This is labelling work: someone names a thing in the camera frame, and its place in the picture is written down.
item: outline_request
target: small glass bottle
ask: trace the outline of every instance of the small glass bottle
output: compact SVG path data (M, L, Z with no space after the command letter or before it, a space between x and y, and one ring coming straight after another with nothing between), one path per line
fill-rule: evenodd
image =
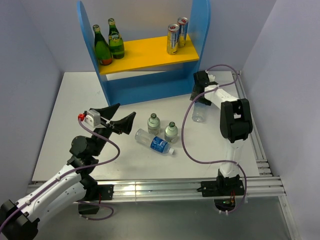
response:
M206 105L200 102L195 102L193 106L192 120L197 123L202 123L206 120Z
M160 119L155 113L152 113L148 119L148 132L155 136L157 136L160 132Z
M178 140L178 128L173 121L165 128L164 140L171 144L176 143Z

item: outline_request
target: gray floor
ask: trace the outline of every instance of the gray floor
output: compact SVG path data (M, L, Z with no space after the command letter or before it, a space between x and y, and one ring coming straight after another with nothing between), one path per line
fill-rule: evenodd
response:
M37 240L289 240L279 199L249 198L229 216L219 215L211 199L117 203L104 221L79 218L71 205L44 226ZM108 214L100 210L97 216Z

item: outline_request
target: clear plastic bottle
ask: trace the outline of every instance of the clear plastic bottle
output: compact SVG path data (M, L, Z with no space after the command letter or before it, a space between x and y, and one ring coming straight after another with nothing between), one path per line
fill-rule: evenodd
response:
M155 113L152 113L148 119L148 132L155 136L157 136L160 132L160 119Z
M206 105L200 102L195 102L193 106L192 120L197 123L202 123L206 120Z
M178 128L176 124L172 121L166 126L164 131L164 139L171 144L174 144L178 140Z
M152 148L153 150L162 154L169 153L172 155L175 151L167 141L161 139L158 136L154 136L141 128L136 132L134 139L138 143Z

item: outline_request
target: aluminum can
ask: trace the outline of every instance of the aluminum can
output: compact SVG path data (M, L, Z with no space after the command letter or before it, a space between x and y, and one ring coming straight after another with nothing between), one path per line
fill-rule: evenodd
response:
M179 26L178 46L183 48L186 45L189 20L186 17L179 17L177 24Z
M166 40L166 52L170 55L176 54L178 51L179 26L170 24L168 26L168 36Z

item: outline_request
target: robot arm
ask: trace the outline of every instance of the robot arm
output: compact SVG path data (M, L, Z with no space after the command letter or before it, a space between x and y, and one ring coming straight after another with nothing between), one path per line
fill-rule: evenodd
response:
M136 113L133 112L121 120L112 121L111 118L119 106L118 103L102 109L91 108L80 114L78 118L95 128L94 133L107 139L112 133L129 134ZM36 237L39 228L68 205L79 200L98 199L102 190L90 173L99 162L93 156L99 156L105 144L106 141L96 135L76 136L71 143L72 157L56 175L16 203L11 200L6 201L0 207L0 226L8 240L32 240ZM26 206L11 216L23 205Z
M249 101L239 99L227 93L215 82L213 75L206 71L196 72L194 75L194 87L190 97L193 100L197 95L216 89L204 94L197 102L210 106L212 103L220 109L220 132L226 141L225 160L239 163L245 140L253 130ZM236 195L244 194L244 186L240 180L239 167L230 162L220 165L218 176L213 188L206 187L211 191L206 197L229 196L232 191Z

